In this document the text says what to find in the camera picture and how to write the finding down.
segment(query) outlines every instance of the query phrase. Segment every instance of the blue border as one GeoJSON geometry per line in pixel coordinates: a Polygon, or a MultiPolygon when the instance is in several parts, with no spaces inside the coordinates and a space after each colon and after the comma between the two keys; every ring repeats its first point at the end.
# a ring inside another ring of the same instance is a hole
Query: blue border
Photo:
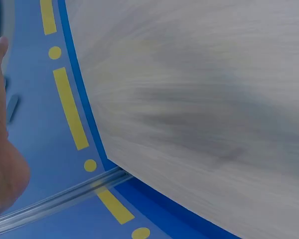
{"type": "Polygon", "coordinates": [[[68,13],[66,11],[65,0],[58,0],[58,5],[59,5],[60,18],[61,18],[61,25],[63,28],[64,40],[68,51],[72,72],[76,82],[76,87],[78,89],[80,99],[83,105],[84,113],[88,121],[88,125],[90,127],[91,134],[94,139],[96,148],[98,150],[100,159],[102,161],[104,169],[107,171],[116,167],[116,164],[107,158],[98,128],[96,126],[96,122],[94,120],[89,98],[86,93],[83,78],[81,75],[80,65],[74,48],[74,42],[72,39],[72,33],[71,33],[70,23],[68,20],[68,13]]]}
{"type": "MultiPolygon", "coordinates": [[[[153,202],[158,204],[161,208],[164,208],[167,212],[175,216],[177,219],[193,228],[194,230],[200,232],[202,235],[211,239],[239,239],[239,237],[231,234],[230,232],[222,229],[221,227],[211,223],[210,221],[198,216],[192,211],[186,209],[182,205],[174,202],[165,195],[156,191],[149,185],[143,183],[137,178],[132,178],[128,182],[132,187],[137,189],[140,193],[151,199],[153,202]]],[[[160,218],[157,211],[152,208],[144,206],[142,202],[134,197],[133,194],[126,191],[124,185],[118,185],[115,187],[116,190],[125,197],[135,208],[137,208],[144,216],[150,219],[156,226],[161,228],[166,234],[171,238],[182,238],[182,235],[177,233],[177,231],[171,227],[165,218],[160,218]]]]}
{"type": "MultiPolygon", "coordinates": [[[[80,95],[80,99],[84,108],[84,112],[93,136],[93,139],[96,144],[96,148],[99,152],[101,161],[105,170],[109,170],[116,166],[113,162],[111,162],[105,153],[96,122],[93,117],[92,109],[89,103],[89,99],[85,90],[83,78],[80,71],[79,62],[77,60],[74,42],[72,39],[72,33],[69,25],[68,15],[66,11],[65,0],[58,0],[59,12],[61,17],[61,24],[63,28],[64,39],[68,51],[68,55],[71,62],[71,67],[73,71],[73,75],[75,78],[75,82],[77,85],[77,89],[80,95]]],[[[195,213],[189,211],[163,194],[159,193],[155,189],[151,188],[147,184],[143,183],[137,178],[133,178],[129,180],[128,183],[130,186],[137,189],[143,195],[151,199],[153,202],[158,204],[160,207],[164,208],[166,211],[171,213],[173,216],[189,225],[191,228],[200,232],[202,235],[207,236],[211,239],[213,238],[222,238],[222,239],[238,239],[237,236],[231,234],[230,232],[218,227],[217,225],[203,219],[202,217],[196,215],[195,213]]],[[[143,206],[142,202],[140,202],[133,194],[125,191],[122,185],[116,187],[117,191],[125,197],[135,208],[137,208],[142,214],[144,214],[148,219],[150,219],[154,224],[156,224],[159,228],[161,228],[165,233],[167,233],[172,238],[179,238],[175,235],[175,232],[172,227],[168,227],[166,225],[166,221],[161,219],[157,212],[154,212],[151,208],[146,208],[143,206]]]]}

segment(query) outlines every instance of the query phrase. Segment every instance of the yellow stripe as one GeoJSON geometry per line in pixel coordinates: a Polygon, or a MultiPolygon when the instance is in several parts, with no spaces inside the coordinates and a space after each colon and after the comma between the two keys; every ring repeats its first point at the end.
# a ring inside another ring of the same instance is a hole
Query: yellow stripe
{"type": "Polygon", "coordinates": [[[52,0],[40,0],[41,15],[44,34],[49,35],[56,32],[56,25],[53,14],[52,0]]]}
{"type": "Polygon", "coordinates": [[[75,145],[78,150],[89,146],[78,110],[72,95],[65,67],[53,71],[56,87],[58,89],[63,110],[68,121],[75,145]]]}
{"type": "Polygon", "coordinates": [[[121,225],[135,218],[109,190],[103,192],[96,190],[96,194],[121,225]]]}

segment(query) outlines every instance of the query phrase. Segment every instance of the gray wood grain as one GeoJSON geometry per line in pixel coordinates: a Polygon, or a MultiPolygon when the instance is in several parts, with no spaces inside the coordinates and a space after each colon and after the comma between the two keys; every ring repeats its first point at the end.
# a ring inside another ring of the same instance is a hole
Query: gray wood grain
{"type": "Polygon", "coordinates": [[[247,239],[299,239],[299,0],[67,0],[107,156],[247,239]]]}

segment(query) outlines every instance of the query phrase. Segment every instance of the blue floor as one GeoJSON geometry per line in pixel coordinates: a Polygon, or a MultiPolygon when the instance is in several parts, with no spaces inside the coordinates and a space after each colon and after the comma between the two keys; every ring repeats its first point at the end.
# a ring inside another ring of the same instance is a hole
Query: blue floor
{"type": "MultiPolygon", "coordinates": [[[[9,140],[20,150],[31,168],[25,193],[9,209],[12,212],[52,196],[113,167],[100,141],[84,90],[67,22],[64,0],[53,0],[57,31],[44,35],[39,0],[15,0],[15,32],[5,75],[9,78],[7,99],[20,95],[20,104],[9,140]],[[51,60],[48,50],[58,46],[62,55],[51,60]],[[52,71],[66,68],[89,147],[77,150],[60,102],[52,71]],[[85,171],[87,159],[97,162],[96,171],[85,171]]],[[[137,179],[110,190],[134,215],[120,224],[101,200],[94,196],[76,206],[25,225],[0,239],[130,239],[138,228],[153,239],[236,238],[200,218],[137,179]]]]}

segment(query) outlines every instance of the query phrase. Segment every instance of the human hand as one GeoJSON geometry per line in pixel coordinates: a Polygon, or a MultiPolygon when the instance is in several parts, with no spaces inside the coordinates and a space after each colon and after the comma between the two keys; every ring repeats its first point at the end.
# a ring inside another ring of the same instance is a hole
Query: human hand
{"type": "Polygon", "coordinates": [[[18,150],[8,141],[5,127],[5,89],[1,62],[8,39],[0,38],[0,213],[10,207],[25,190],[30,171],[18,150]]]}

